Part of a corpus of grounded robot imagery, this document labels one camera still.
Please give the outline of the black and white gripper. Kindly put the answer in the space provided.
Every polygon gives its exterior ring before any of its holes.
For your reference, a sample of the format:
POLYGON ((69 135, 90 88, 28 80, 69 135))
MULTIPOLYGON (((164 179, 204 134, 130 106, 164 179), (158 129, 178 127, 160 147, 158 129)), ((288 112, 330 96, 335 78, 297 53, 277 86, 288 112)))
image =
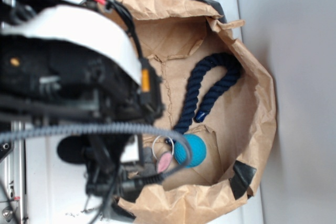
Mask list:
POLYGON ((1 142, 63 135, 57 152, 84 164, 86 193, 135 198, 162 173, 128 178, 132 141, 163 114, 160 78, 144 57, 130 12, 117 0, 1 3, 1 119, 33 124, 1 142))

